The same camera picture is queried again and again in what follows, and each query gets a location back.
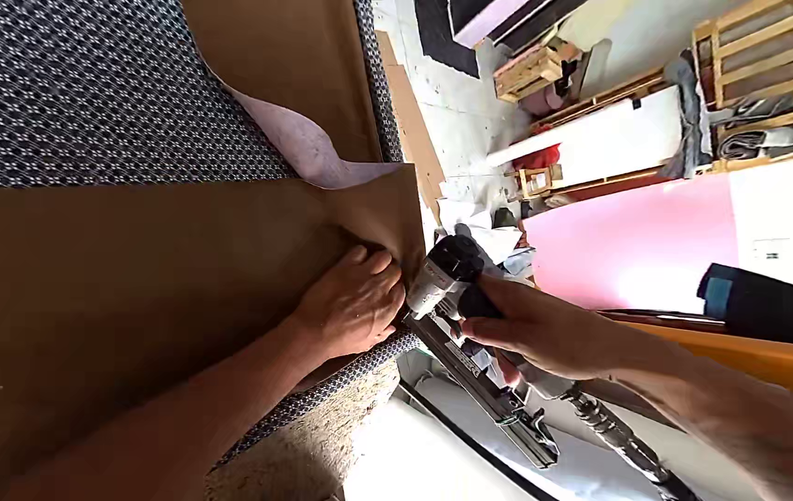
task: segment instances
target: concrete floor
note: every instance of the concrete floor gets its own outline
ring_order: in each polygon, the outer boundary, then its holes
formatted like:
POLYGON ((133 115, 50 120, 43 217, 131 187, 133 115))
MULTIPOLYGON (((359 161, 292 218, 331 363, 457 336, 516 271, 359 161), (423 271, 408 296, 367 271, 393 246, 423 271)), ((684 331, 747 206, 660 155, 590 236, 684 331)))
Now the concrete floor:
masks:
POLYGON ((486 154, 509 145, 529 119, 515 104, 495 98, 492 72, 508 60, 487 40, 477 50, 480 78, 425 56, 414 0, 373 0, 375 28, 386 31, 398 63, 406 69, 430 139, 446 177, 443 195, 498 207, 502 191, 516 193, 502 168, 483 164, 486 154))

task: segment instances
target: brown cardboard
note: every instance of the brown cardboard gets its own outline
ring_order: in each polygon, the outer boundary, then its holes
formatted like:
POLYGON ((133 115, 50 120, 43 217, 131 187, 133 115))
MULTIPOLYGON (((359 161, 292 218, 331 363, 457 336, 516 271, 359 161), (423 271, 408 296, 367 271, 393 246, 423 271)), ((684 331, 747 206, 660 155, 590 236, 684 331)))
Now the brown cardboard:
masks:
POLYGON ((393 102, 393 115, 399 126, 402 150, 407 162, 415 164, 418 173, 418 188, 424 204, 434 213, 436 223, 440 223, 440 206, 436 199, 443 196, 440 183, 445 180, 440 161, 436 157, 434 143, 424 124, 421 108, 415 100, 412 83, 405 69, 396 62, 390 37, 384 31, 375 31, 387 84, 390 86, 390 97, 393 102))
POLYGON ((413 276, 415 183, 0 189, 0 485, 246 346, 358 241, 413 276))
POLYGON ((346 161, 382 161, 352 0, 183 0, 208 66, 313 120, 346 161))

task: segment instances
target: pneumatic staple gun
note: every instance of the pneumatic staple gun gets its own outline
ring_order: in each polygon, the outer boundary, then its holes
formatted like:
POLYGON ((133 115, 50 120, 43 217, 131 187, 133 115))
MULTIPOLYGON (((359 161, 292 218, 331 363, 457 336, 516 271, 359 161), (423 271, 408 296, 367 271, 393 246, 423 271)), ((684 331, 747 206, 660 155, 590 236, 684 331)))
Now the pneumatic staple gun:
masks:
POLYGON ((581 393, 578 381, 540 370, 516 353, 505 354, 522 375, 515 389, 500 388, 487 374, 489 367, 480 368, 474 361, 474 354, 489 348, 463 338, 458 320, 461 317, 503 316, 476 284, 484 269, 483 256, 483 251, 469 236, 441 239, 427 255, 409 290, 408 311, 402 321, 535 467, 545 469, 556 463, 560 451, 545 426, 544 409, 539 408, 531 415, 525 408, 530 390, 548 400, 559 398, 570 402, 579 419, 628 464, 643 473, 659 489, 664 500, 699 499, 659 463, 657 454, 629 426, 596 399, 581 393))

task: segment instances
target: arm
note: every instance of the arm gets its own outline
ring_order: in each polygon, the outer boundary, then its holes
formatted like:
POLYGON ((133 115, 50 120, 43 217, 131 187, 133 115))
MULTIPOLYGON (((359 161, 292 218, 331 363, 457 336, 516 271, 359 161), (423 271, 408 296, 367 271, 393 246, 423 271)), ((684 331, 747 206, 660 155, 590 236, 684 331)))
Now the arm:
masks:
POLYGON ((301 379, 395 330, 400 268, 367 254, 351 250, 275 329, 16 479, 7 498, 200 498, 213 463, 301 379))
POLYGON ((524 285, 481 286, 507 319, 469 319, 465 334, 558 375, 625 385, 739 465, 766 499, 793 499, 793 394, 524 285))

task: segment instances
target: label on staple gun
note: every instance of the label on staple gun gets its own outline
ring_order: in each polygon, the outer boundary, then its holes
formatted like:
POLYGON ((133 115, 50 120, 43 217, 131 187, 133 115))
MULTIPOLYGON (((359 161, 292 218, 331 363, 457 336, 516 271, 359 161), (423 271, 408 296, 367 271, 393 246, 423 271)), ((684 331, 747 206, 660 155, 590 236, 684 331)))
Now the label on staple gun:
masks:
POLYGON ((468 359, 467 355, 461 353, 461 350, 455 345, 455 343, 453 343, 452 341, 447 341, 446 347, 449 349, 449 351, 452 352, 452 355, 458 358, 461 364, 464 365, 465 368, 467 368, 470 371, 470 373, 474 375, 475 378, 479 377, 481 372, 480 368, 477 367, 477 364, 475 364, 473 360, 468 359))

